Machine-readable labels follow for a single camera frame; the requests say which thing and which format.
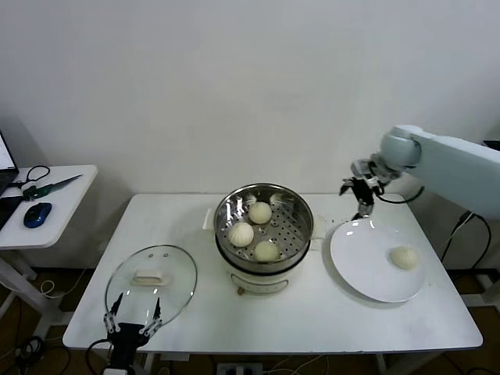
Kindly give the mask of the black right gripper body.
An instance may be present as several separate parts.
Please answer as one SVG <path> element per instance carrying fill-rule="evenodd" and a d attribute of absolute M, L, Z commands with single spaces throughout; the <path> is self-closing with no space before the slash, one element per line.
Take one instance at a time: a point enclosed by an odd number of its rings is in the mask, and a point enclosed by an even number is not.
<path fill-rule="evenodd" d="M 351 190 L 356 197 L 359 204 L 362 205 L 373 205 L 373 196 L 379 196 L 384 194 L 384 187 L 378 182 L 371 187 L 366 180 L 352 177 L 349 179 L 351 183 Z"/>

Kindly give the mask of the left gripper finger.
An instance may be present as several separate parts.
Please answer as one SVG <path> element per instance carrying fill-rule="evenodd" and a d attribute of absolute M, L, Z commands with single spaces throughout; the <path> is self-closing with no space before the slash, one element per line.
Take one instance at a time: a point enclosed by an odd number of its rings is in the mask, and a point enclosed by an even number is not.
<path fill-rule="evenodd" d="M 153 336 L 161 328 L 162 325 L 163 321 L 161 319 L 160 298 L 157 298 L 152 318 L 150 319 L 149 323 L 140 330 L 140 334 L 142 336 Z"/>
<path fill-rule="evenodd" d="M 115 300 L 115 302 L 112 304 L 111 309 L 107 311 L 103 317 L 103 322 L 108 333 L 117 332 L 116 314 L 120 307 L 121 301 L 122 295 L 119 295 L 118 299 Z"/>

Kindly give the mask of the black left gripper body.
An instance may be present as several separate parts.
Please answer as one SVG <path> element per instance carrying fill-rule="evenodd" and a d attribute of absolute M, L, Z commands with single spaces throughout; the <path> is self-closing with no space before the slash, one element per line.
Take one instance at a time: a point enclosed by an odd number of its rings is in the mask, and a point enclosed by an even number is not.
<path fill-rule="evenodd" d="M 137 323 L 119 323 L 118 328 L 108 334 L 112 345 L 109 367 L 131 367 L 137 350 L 149 342 L 148 331 Z"/>

